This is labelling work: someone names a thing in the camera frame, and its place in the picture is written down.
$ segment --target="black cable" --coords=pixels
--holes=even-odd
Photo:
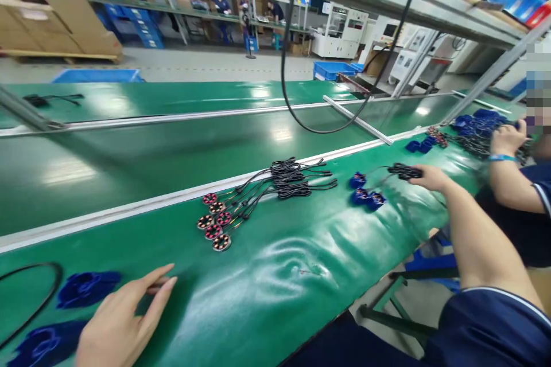
[[[54,263],[54,262],[45,262],[45,263],[37,263],[37,264],[31,264],[28,266],[24,266],[21,268],[17,268],[16,270],[10,271],[2,276],[0,276],[0,281],[8,278],[11,275],[17,274],[18,272],[29,270],[31,268],[36,267],[50,267],[54,270],[54,273],[56,275],[56,278],[53,282],[52,288],[50,288],[50,291],[48,292],[48,295],[46,298],[42,301],[42,303],[38,306],[38,308],[35,310],[33,314],[27,320],[21,324],[19,327],[17,327],[10,335],[7,336],[2,342],[0,342],[0,350],[2,350],[8,343],[10,343],[21,331],[23,331],[24,328],[27,327],[27,325],[30,324],[32,320],[36,318],[37,315],[39,315],[40,312],[46,307],[46,305],[50,302],[50,300],[53,298],[53,296],[56,294],[57,289],[61,285],[61,281],[63,279],[63,269],[61,265]]]
[[[289,5],[287,6],[287,16],[292,15],[293,3],[294,3],[294,0],[289,1]],[[398,25],[398,29],[396,31],[396,33],[398,33],[398,36],[399,36],[400,32],[402,31],[402,27],[403,27],[403,25],[406,21],[406,17],[408,15],[409,7],[410,7],[411,4],[412,4],[412,0],[408,0],[406,2],[406,5],[405,5],[403,11],[402,11],[402,17],[400,18],[400,24]],[[289,98],[287,97],[287,89],[285,88],[285,56],[286,56],[285,52],[287,50],[287,39],[289,38],[290,28],[291,28],[291,19],[289,18],[289,19],[287,19],[287,22],[285,24],[285,34],[284,34],[284,37],[283,37],[283,50],[282,50],[282,53],[281,53],[281,88],[282,88],[282,91],[283,91],[283,97],[285,98],[285,104],[287,105],[287,108],[289,109],[289,112],[291,113],[291,116],[297,121],[297,123],[300,126],[302,126],[303,128],[305,128],[306,130],[308,130],[310,132],[314,132],[314,133],[318,133],[318,134],[330,134],[330,133],[338,132],[338,131],[346,128],[347,126],[351,125],[354,122],[354,120],[356,120],[356,118],[359,116],[359,114],[363,111],[364,107],[367,104],[368,99],[365,99],[363,101],[363,103],[360,106],[360,108],[358,109],[358,111],[354,114],[354,116],[347,123],[345,123],[344,125],[342,125],[341,127],[337,128],[337,129],[328,130],[328,131],[315,130],[315,129],[312,129],[312,128],[306,126],[305,124],[303,124],[301,122],[301,120],[294,113],[293,108],[291,107],[291,104],[289,103]],[[394,48],[396,47],[396,43],[397,42],[392,43],[392,46],[390,48],[390,53],[389,53],[385,63],[383,64],[383,67],[381,68],[381,71],[379,72],[379,75],[377,76],[377,79],[375,80],[375,83],[373,84],[373,87],[372,87],[373,90],[377,89],[377,85],[379,84],[379,81],[381,80],[381,78],[383,76],[383,72],[385,71],[386,67],[388,66],[388,64],[390,62],[390,58],[392,57],[392,53],[394,51]]]

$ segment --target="blue uniform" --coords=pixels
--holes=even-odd
[[[279,18],[279,21],[285,20],[285,14],[283,13],[283,9],[278,3],[272,3],[274,5],[274,9],[270,10],[274,18],[277,16]]]
[[[520,171],[532,182],[544,205],[545,214],[518,211],[500,205],[489,186],[481,189],[475,199],[511,240],[525,265],[550,267],[551,163],[527,166]]]
[[[216,5],[216,11],[218,13],[224,13],[226,10],[231,10],[228,0],[212,0],[212,2]]]
[[[422,359],[358,326],[345,311],[283,367],[522,367],[551,365],[551,321],[498,288],[463,290],[444,306]]]

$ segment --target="white cabinet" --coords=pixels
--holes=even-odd
[[[315,34],[312,52],[321,57],[354,58],[368,14],[331,3],[324,33]]]

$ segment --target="green conveyor belt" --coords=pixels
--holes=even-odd
[[[334,82],[286,82],[291,104],[323,102],[323,95],[333,100],[356,100]],[[268,82],[187,82],[187,83],[54,83],[12,84],[7,89],[23,97],[37,94],[73,95],[82,106],[60,99],[38,111],[59,122],[86,122],[133,118],[136,116],[173,115],[191,112],[251,109],[284,106],[279,81]],[[0,128],[17,122],[0,112]]]
[[[370,103],[362,118],[387,135],[437,123],[453,96]],[[297,111],[311,127],[336,128],[331,107]],[[357,125],[318,135],[284,112],[0,139],[0,235],[319,155],[373,140]]]

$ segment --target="cardboard box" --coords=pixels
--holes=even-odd
[[[42,48],[24,30],[0,31],[0,48],[3,50],[23,50],[26,52],[40,52]]]
[[[12,7],[11,13],[29,32],[68,34],[67,27],[53,11]]]
[[[85,54],[102,54],[105,56],[122,54],[122,45],[113,32],[105,32],[101,36],[97,33],[73,34],[71,37]]]
[[[46,0],[72,33],[101,33],[105,28],[87,0]]]
[[[12,15],[10,9],[0,6],[0,30],[21,30],[21,22]]]
[[[82,54],[82,49],[69,34],[30,32],[30,36],[45,52]]]

